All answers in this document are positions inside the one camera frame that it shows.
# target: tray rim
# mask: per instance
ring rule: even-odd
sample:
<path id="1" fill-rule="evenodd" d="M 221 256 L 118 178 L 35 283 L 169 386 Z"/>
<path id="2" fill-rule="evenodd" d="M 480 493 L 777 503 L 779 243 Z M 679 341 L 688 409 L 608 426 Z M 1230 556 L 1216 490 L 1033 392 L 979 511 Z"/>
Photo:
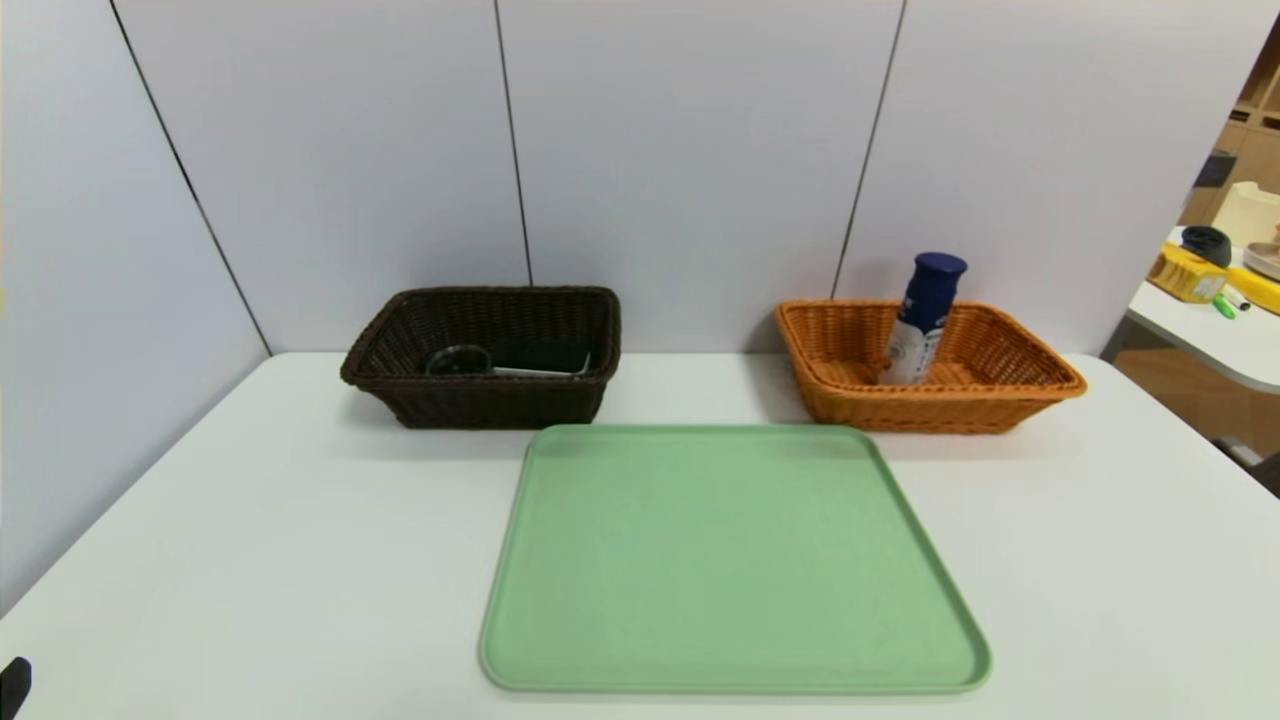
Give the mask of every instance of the tray rim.
<path id="1" fill-rule="evenodd" d="M 733 433 L 771 433 L 782 429 L 795 430 L 797 428 L 805 428 L 812 430 L 827 432 L 829 434 L 846 436 L 854 442 L 858 442 L 868 451 L 872 462 L 876 465 L 877 470 L 883 478 L 886 488 L 892 496 L 899 511 L 902 514 L 904 521 L 908 524 L 909 530 L 915 537 L 916 544 L 925 556 L 925 562 L 929 565 L 934 577 L 938 579 L 938 584 L 942 587 L 943 594 L 946 594 L 947 601 L 956 612 L 959 624 L 963 632 L 969 638 L 969 643 L 973 648 L 974 660 L 977 669 L 972 676 L 969 676 L 963 683 L 946 684 L 946 685 L 845 685 L 841 688 L 836 687 L 815 687 L 815 685 L 698 685 L 698 687 L 672 687 L 663 684 L 602 684 L 602 685 L 561 685 L 561 684 L 541 684 L 541 683 L 520 683 L 511 682 L 502 676 L 502 673 L 489 659 L 489 644 L 492 641 L 492 628 L 490 621 L 493 614 L 498 605 L 498 598 L 502 592 L 502 587 L 507 575 L 507 559 L 511 553 L 511 546 L 515 542 L 517 527 L 517 512 L 521 500 L 525 496 L 526 488 L 529 487 L 529 473 L 530 473 L 530 457 L 532 457 L 536 448 L 547 442 L 548 437 L 554 437 L 564 433 L 653 433 L 653 434 L 668 434 L 668 433 L 687 433 L 687 432 L 727 432 Z M 897 478 L 888 469 L 884 462 L 884 457 L 879 452 L 879 447 L 867 433 L 858 430 L 856 428 L 850 428 L 847 425 L 813 425 L 813 424 L 710 424 L 710 425 L 695 425 L 695 424 L 678 424 L 678 425 L 648 425 L 648 424 L 617 424 L 617 425 L 577 425 L 577 424 L 564 424 L 564 425 L 552 425 L 543 430 L 539 430 L 534 438 L 529 442 L 525 448 L 524 464 L 520 470 L 520 482 L 516 487 L 516 493 L 512 497 L 511 511 L 507 516 L 507 528 L 502 541 L 502 551 L 498 556 L 498 564 L 494 568 L 493 582 L 489 585 L 489 600 L 485 603 L 484 619 L 480 625 L 480 638 L 476 647 L 477 659 L 480 661 L 480 667 L 489 680 L 502 689 L 512 692 L 531 692 L 531 693 L 568 693 L 568 694 L 773 694 L 773 696 L 828 696 L 828 697 L 859 697 L 859 696 L 916 696 L 916 694 L 959 694 L 974 691 L 983 685 L 991 676 L 992 671 L 992 656 L 991 646 L 987 643 L 987 638 L 978 625 L 973 611 L 969 610 L 969 605 L 965 602 L 964 596 L 960 594 L 960 588 L 956 587 L 955 580 L 951 578 L 951 573 L 947 571 L 946 565 L 942 562 L 942 557 L 938 555 L 937 548 L 929 539 L 924 525 L 920 523 L 911 507 L 910 501 L 902 492 Z"/>

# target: orange wicker basket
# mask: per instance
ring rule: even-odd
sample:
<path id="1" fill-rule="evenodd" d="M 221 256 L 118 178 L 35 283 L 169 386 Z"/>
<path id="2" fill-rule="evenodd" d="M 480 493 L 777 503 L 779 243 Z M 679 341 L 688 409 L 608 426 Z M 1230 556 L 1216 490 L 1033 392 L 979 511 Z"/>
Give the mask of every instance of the orange wicker basket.
<path id="1" fill-rule="evenodd" d="M 819 423 L 902 433 L 1002 433 L 1083 395 L 1084 378 L 1012 318 L 956 302 L 920 386 L 877 386 L 899 304 L 799 300 L 778 305 L 805 407 Z"/>

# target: brown wicker basket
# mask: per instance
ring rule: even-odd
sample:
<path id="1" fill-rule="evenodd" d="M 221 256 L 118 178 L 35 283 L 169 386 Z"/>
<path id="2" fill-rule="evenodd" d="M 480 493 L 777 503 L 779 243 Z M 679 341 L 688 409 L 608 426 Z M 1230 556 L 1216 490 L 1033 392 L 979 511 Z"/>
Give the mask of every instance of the brown wicker basket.
<path id="1" fill-rule="evenodd" d="M 342 379 L 406 428 L 536 429 L 590 423 L 618 368 L 621 309 L 603 287 L 440 287 L 392 297 L 356 340 Z M 590 369 L 567 378 L 428 375 L 436 350 L 498 338 L 571 340 Z"/>
<path id="2" fill-rule="evenodd" d="M 922 386 L 877 386 L 899 304 L 783 302 L 778 327 L 819 423 L 905 433 L 1002 433 L 1083 395 L 1084 378 L 1012 318 L 956 302 Z"/>

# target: bottle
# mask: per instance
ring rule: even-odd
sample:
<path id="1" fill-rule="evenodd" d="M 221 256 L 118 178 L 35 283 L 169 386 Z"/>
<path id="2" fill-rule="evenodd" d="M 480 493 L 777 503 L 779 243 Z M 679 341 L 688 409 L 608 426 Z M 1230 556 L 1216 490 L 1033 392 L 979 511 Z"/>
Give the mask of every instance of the bottle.
<path id="1" fill-rule="evenodd" d="M 956 297 L 956 283 L 969 269 L 964 260 L 946 252 L 915 256 L 915 274 L 897 310 L 897 323 L 888 340 L 888 368 L 879 384 L 915 386 L 924 382 L 942 341 L 942 327 Z"/>

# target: yellow box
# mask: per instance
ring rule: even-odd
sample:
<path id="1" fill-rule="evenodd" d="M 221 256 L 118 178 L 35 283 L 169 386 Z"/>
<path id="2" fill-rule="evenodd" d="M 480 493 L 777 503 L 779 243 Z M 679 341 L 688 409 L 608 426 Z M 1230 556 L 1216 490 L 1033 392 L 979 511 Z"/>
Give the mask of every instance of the yellow box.
<path id="1" fill-rule="evenodd" d="M 1226 284 L 1226 270 L 1176 245 L 1165 243 L 1147 279 L 1183 302 L 1208 302 Z"/>

